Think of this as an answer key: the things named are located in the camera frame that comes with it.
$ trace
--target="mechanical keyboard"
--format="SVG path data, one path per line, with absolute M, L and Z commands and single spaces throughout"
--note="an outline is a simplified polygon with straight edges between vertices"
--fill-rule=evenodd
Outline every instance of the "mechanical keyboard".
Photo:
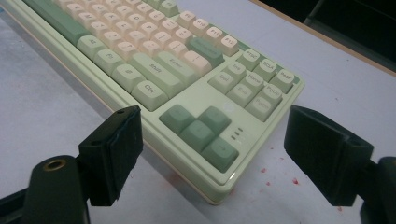
M 172 0 L 0 0 L 213 204 L 233 189 L 304 81 Z

